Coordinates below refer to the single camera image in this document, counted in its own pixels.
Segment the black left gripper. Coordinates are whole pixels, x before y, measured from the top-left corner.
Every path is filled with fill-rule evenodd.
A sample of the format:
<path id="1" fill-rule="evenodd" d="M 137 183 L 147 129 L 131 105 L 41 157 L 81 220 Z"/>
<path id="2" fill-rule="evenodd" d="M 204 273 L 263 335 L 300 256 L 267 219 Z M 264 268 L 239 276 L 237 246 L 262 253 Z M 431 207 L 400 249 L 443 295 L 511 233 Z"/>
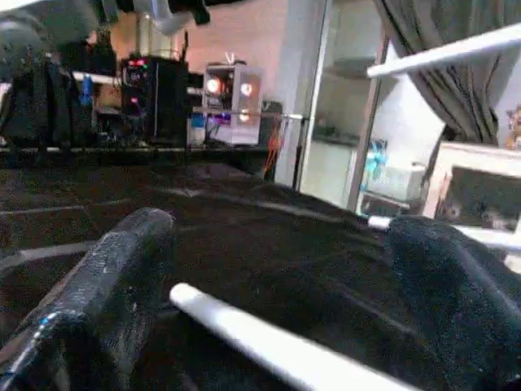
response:
<path id="1" fill-rule="evenodd" d="M 210 14 L 203 0 L 169 0 L 169 9 L 174 15 L 189 15 L 196 24 L 210 22 Z"/>

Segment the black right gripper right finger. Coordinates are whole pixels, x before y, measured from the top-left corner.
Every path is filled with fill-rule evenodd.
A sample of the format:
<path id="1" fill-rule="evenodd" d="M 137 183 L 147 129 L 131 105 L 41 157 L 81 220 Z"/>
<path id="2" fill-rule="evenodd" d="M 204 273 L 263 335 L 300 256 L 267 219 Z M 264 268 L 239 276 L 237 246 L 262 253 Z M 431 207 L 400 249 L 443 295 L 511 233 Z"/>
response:
<path id="1" fill-rule="evenodd" d="M 393 219 L 384 248 L 414 323 L 455 390 L 520 388 L 520 276 L 443 222 Z"/>

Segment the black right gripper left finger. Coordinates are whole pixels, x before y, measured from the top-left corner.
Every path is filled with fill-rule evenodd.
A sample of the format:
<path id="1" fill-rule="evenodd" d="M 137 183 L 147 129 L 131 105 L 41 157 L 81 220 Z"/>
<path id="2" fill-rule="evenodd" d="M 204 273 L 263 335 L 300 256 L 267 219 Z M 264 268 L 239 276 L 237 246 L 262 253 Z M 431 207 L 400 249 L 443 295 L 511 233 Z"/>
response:
<path id="1" fill-rule="evenodd" d="M 3 390 L 128 390 L 174 266 L 174 219 L 143 208 L 106 233 L 1 349 Z"/>

